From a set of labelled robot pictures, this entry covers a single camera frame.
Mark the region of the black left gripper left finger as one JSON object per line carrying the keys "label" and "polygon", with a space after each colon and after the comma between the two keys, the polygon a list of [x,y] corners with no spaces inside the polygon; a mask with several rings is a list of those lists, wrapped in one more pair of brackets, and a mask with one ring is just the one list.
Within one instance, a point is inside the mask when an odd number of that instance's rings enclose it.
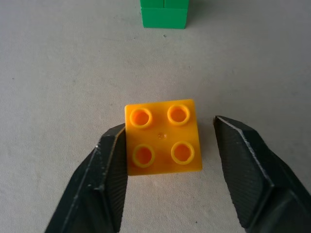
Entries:
{"label": "black left gripper left finger", "polygon": [[127,181],[121,124],[106,131],[77,167],[44,233],[119,233]]}

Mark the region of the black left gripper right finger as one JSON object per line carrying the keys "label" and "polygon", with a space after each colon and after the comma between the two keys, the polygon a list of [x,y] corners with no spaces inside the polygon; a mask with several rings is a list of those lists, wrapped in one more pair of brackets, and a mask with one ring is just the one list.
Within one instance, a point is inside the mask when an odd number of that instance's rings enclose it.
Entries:
{"label": "black left gripper right finger", "polygon": [[256,130],[213,120],[225,182],[246,233],[311,233],[311,194]]}

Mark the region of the orange studded building block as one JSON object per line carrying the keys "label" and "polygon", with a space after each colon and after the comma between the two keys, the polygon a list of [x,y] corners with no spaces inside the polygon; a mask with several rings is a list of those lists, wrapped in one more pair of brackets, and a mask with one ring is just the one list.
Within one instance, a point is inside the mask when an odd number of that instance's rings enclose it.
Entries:
{"label": "orange studded building block", "polygon": [[128,175],[202,169],[193,100],[130,104],[124,113]]}

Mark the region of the green building block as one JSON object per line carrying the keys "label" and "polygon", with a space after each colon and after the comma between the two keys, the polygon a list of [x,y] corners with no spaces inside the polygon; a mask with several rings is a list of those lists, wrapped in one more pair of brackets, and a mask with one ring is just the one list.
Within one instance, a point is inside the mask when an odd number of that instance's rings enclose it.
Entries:
{"label": "green building block", "polygon": [[190,0],[140,0],[144,28],[185,29]]}

